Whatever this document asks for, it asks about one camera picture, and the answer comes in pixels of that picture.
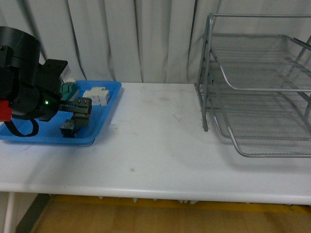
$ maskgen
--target table leg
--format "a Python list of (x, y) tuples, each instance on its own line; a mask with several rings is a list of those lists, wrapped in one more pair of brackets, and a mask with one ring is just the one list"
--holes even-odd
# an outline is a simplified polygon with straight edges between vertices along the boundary
[(15, 202), (15, 192), (10, 192), (8, 198), (8, 205), (6, 208), (3, 233), (11, 233), (12, 219), (14, 213), (14, 202)]

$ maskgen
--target metal frame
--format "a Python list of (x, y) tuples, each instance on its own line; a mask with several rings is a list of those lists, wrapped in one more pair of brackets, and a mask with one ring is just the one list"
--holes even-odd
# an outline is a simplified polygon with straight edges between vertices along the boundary
[[(205, 28), (205, 33), (203, 36), (204, 42), (203, 42), (203, 47), (202, 47), (202, 54), (201, 54), (201, 63), (200, 63), (200, 69), (199, 69), (199, 74), (198, 74), (198, 78), (197, 78), (197, 83), (195, 85), (197, 94), (198, 94), (198, 98), (199, 98), (199, 102), (201, 105), (201, 111), (202, 111), (202, 124), (203, 124), (203, 129), (207, 132), (208, 131), (208, 125), (207, 125), (207, 118), (206, 118), (206, 112), (207, 112), (207, 100), (209, 99), (208, 96), (208, 85), (211, 81), (211, 77), (210, 77), (210, 62), (211, 62), (211, 56), (214, 57), (214, 59), (216, 60), (216, 62), (218, 63), (218, 65), (220, 66), (223, 76), (226, 79), (225, 76), (225, 72), (224, 69), (222, 67), (222, 63), (220, 61), (220, 59), (217, 57), (215, 51), (212, 51), (211, 48), (211, 42), (212, 42), (212, 31), (213, 31), (213, 26), (214, 23), (216, 21), (216, 17), (263, 17), (263, 18), (311, 18), (311, 15), (228, 15), (228, 14), (209, 14), (207, 16), (207, 21), (206, 21), (206, 28)], [(300, 45), (302, 47), (302, 50), (300, 52), (300, 54), (298, 55), (296, 61), (299, 61), (300, 58), (302, 57), (303, 53), (306, 50), (311, 50), (311, 46), (309, 45), (309, 43), (311, 42), (311, 36), (308, 39), (308, 41), (306, 43), (296, 39), (296, 38), (290, 38), (287, 37), (289, 40), (291, 40), (292, 42)], [(251, 88), (249, 90), (253, 90), (253, 91), (293, 91), (293, 92), (297, 92), (302, 98), (304, 98), (307, 102), (307, 109), (310, 109), (310, 105), (311, 105), (311, 100), (310, 97), (308, 95), (306, 95), (304, 92), (307, 91), (311, 91), (309, 89), (297, 89), (297, 88), (293, 88), (293, 89), (260, 89), (260, 88)], [(219, 126), (219, 122), (216, 119), (215, 116), (215, 109), (214, 106), (211, 104), (210, 109), (212, 110), (212, 113), (214, 115), (214, 119), (216, 122), (216, 126), (217, 128), (220, 130), (220, 126)], [(238, 145), (237, 142), (235, 140), (235, 137), (231, 131), (230, 126), (228, 126), (228, 132), (229, 135), (232, 139), (232, 142), (235, 146), (235, 148), (237, 149), (237, 151), (243, 155), (248, 157), (248, 155), (242, 153), (239, 149), (238, 149)], [(270, 156), (265, 156), (265, 155), (258, 155), (257, 157), (276, 157), (275, 155), (270, 155)]]

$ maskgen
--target wire desk organizer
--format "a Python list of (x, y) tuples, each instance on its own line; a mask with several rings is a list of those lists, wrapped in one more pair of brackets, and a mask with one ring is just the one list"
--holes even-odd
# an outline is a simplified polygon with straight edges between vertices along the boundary
[(216, 17), (311, 16), (209, 14), (195, 85), (204, 130), (210, 109), (239, 154), (311, 157), (311, 37), (217, 34)]

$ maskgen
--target black cable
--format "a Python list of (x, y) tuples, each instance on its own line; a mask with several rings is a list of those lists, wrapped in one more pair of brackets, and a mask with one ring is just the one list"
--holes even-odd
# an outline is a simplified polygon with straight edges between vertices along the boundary
[(4, 124), (6, 125), (6, 127), (8, 128), (8, 130), (14, 134), (15, 136), (18, 137), (32, 137), (32, 136), (36, 136), (39, 132), (39, 125), (38, 122), (36, 122), (35, 119), (30, 119), (32, 125), (33, 125), (33, 131), (29, 134), (22, 134), (20, 131), (18, 131), (18, 129), (16, 128), (15, 124), (13, 123), (13, 121), (5, 121)]

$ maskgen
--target metal mesh tray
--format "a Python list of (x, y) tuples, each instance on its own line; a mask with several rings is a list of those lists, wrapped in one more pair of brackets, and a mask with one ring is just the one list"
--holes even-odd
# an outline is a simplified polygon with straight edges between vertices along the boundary
[(210, 71), (218, 129), (247, 157), (311, 157), (310, 93), (237, 91)]
[(214, 34), (211, 45), (226, 82), (257, 91), (311, 91), (310, 49), (284, 35)]

